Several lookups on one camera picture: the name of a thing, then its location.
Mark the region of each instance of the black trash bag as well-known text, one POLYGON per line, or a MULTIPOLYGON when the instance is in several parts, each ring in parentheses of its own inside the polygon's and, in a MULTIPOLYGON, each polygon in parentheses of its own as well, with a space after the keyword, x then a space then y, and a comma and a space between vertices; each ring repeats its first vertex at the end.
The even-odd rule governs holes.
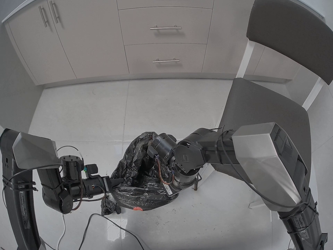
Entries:
MULTIPOLYGON (((178 194, 168 197, 159 177, 156 161, 148 156, 148 142, 155 139, 155 132, 144 132, 126 149, 125 155, 111 179, 125 178, 125 181, 115 186, 111 193, 119 206, 135 210, 152 210, 164 206, 178 197, 178 194)), ((163 179, 172 175, 170 167, 161 164, 163 179)))
POLYGON ((110 215, 114 211, 117 214, 120 214, 122 212, 122 208, 117 203, 109 200, 109 196, 106 196, 105 198, 102 199, 101 208, 102 208, 102 216, 110 215))

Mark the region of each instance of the gray chair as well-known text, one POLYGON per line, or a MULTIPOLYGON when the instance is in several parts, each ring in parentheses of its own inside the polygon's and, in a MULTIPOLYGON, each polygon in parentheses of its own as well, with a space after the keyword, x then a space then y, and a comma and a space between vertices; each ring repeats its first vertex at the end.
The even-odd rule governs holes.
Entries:
MULTIPOLYGON (((255 0, 246 36, 248 44, 233 80, 220 127, 225 125, 224 130, 235 130, 243 125, 276 122, 298 149, 308 168, 306 179, 309 181, 311 134, 306 110, 324 82, 330 84, 333 80, 333 31, 310 11, 289 0, 255 0), (319 76, 303 106, 243 79, 255 43, 288 56, 319 76)), ((240 179, 227 161, 213 167, 240 179)), ((236 167, 246 177, 242 167, 239 164, 236 167)))

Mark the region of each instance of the cabinet handle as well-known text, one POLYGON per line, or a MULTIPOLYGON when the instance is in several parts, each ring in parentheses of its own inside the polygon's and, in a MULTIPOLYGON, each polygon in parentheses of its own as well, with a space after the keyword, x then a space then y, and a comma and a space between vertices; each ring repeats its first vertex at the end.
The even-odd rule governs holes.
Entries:
POLYGON ((53 13, 54 19, 56 20, 56 23, 58 23, 58 22, 59 22, 59 21, 58 21, 59 16, 57 17, 57 15, 56 15, 56 11, 54 10, 54 5, 55 5, 55 4, 56 4, 56 3, 53 3, 52 0, 50 1, 50 5, 51 5, 51 8, 52 8, 52 13, 53 13))
POLYGON ((155 27, 150 28, 151 30, 179 30, 181 29, 181 27, 177 27, 176 25, 174 27, 157 27, 157 25, 155 25, 155 27))
POLYGON ((48 20, 45 20, 45 17, 44 17, 43 11, 42 11, 42 10, 44 10, 44 7, 39 6, 38 8, 39 8, 39 12, 40 12, 40 14, 41 14, 41 16, 42 16, 44 26, 47 27, 47 23, 48 23, 49 21, 48 21, 48 20))
POLYGON ((158 58, 156 59, 156 61, 153 61, 153 63, 163 63, 163 62, 179 62, 179 59, 173 59, 173 60, 159 60, 158 58))

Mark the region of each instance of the chair seat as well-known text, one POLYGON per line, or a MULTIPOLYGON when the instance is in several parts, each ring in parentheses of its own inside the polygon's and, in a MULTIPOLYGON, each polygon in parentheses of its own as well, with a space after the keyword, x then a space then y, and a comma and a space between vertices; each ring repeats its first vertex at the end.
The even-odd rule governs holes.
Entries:
MULTIPOLYGON (((224 130, 237 130, 243 125, 276 122, 286 131, 296 146, 308 173, 311 169, 310 123, 306 110, 296 102, 243 78, 233 80, 228 100, 224 108, 220 127, 224 130)), ((230 165, 213 165, 215 170, 239 179, 230 165)), ((237 166, 244 175, 244 170, 237 166)))

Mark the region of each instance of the metal handle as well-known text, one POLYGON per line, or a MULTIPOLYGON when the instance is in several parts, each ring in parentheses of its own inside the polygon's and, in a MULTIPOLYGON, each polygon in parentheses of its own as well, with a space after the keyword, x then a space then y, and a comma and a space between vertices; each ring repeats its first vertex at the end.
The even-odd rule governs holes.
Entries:
POLYGON ((45 20, 44 14, 43 14, 43 12, 42 12, 42 10, 44 9, 44 7, 39 6, 38 8, 39 8, 39 12, 40 12, 40 14, 41 14, 41 16, 42 16, 42 19, 43 19, 43 22, 44 22, 44 26, 47 27, 47 23, 48 23, 49 21, 48 21, 48 20, 45 20))
POLYGON ((153 63, 163 63, 163 62, 179 62, 179 59, 173 59, 173 60, 159 60, 158 58, 156 59, 156 61, 153 61, 153 63))
POLYGON ((181 27, 177 27, 176 25, 174 27, 157 27, 157 25, 155 25, 155 27, 150 28, 151 30, 179 30, 181 29, 181 27))
POLYGON ((50 5, 51 5, 51 9, 52 9, 52 13, 53 13, 54 19, 55 19, 56 23, 58 23, 58 22, 59 22, 59 21, 58 21, 59 16, 57 17, 57 15, 56 15, 56 11, 54 10, 54 5, 55 5, 55 4, 56 4, 56 3, 53 3, 52 0, 50 1, 50 5))

